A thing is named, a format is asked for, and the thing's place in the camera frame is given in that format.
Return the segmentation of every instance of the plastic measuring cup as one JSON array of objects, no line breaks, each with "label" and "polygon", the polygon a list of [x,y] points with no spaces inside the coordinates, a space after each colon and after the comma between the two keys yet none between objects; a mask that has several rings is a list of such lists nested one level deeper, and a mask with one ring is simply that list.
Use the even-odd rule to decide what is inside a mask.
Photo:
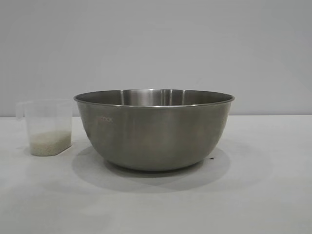
[{"label": "plastic measuring cup", "polygon": [[16,105],[16,119],[25,116],[30,153],[53,156],[71,146],[72,101],[41,99]]}]

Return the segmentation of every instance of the mixing bowl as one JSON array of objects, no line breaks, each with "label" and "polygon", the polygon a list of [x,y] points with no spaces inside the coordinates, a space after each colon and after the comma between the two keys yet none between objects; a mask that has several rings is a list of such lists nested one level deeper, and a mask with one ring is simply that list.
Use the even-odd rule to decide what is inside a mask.
[{"label": "mixing bowl", "polygon": [[108,162],[144,171],[183,168],[217,145],[234,97],[174,89],[110,90],[80,94],[85,132]]}]

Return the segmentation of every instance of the white table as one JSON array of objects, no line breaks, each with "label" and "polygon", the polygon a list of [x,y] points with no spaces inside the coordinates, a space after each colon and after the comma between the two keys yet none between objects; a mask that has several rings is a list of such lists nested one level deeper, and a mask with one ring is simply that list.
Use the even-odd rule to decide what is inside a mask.
[{"label": "white table", "polygon": [[37,157],[0,119],[1,234],[312,233],[312,116],[230,116],[214,159],[164,175],[104,163],[73,121],[73,146]]}]

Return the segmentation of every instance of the measuring cup handle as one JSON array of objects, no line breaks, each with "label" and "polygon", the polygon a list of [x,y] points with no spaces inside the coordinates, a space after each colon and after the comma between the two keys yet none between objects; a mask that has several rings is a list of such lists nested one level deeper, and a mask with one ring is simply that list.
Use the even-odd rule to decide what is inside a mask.
[{"label": "measuring cup handle", "polygon": [[18,121],[21,121],[24,118],[24,104],[25,102],[18,102],[15,105],[15,118]]}]

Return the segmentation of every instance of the uncooked rice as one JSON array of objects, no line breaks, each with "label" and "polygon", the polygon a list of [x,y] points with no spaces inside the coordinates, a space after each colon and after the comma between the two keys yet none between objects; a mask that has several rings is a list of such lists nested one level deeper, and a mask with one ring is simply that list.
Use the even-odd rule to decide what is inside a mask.
[{"label": "uncooked rice", "polygon": [[72,134],[53,131],[34,135],[30,139],[30,153],[36,156],[53,156],[71,146]]}]

